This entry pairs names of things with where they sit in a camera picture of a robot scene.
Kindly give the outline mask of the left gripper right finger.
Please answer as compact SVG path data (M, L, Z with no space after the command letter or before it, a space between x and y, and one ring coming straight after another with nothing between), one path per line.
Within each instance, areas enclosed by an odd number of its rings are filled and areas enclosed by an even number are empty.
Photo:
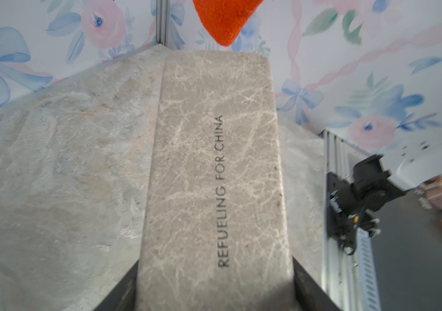
M340 311L331 298L293 257L296 300L303 311Z

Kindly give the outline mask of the orange microfiber cloth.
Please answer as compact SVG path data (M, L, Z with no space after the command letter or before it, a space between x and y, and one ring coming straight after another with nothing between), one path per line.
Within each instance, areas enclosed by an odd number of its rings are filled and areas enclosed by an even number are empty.
M206 31L219 45L229 47L263 0L193 0Z

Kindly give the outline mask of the grey stone-pattern eyeglass case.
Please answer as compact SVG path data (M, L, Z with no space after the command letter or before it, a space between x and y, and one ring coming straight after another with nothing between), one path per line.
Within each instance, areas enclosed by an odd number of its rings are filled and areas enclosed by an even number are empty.
M296 310L277 131L265 56L167 57L138 310Z

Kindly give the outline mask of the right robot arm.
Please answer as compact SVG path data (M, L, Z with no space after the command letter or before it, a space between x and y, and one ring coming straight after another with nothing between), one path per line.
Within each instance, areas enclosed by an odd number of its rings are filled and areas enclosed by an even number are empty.
M326 151L326 236L338 249L352 256L359 236L380 234L376 212L385 204L405 196L411 187L393 180L382 166L382 155L366 155L329 131L323 132ZM426 207L442 210L442 175L415 187Z

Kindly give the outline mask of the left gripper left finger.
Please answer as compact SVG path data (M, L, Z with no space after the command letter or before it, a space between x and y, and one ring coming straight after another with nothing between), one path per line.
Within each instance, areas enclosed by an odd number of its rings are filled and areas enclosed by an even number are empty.
M139 261L129 269L94 311L133 311L136 309Z

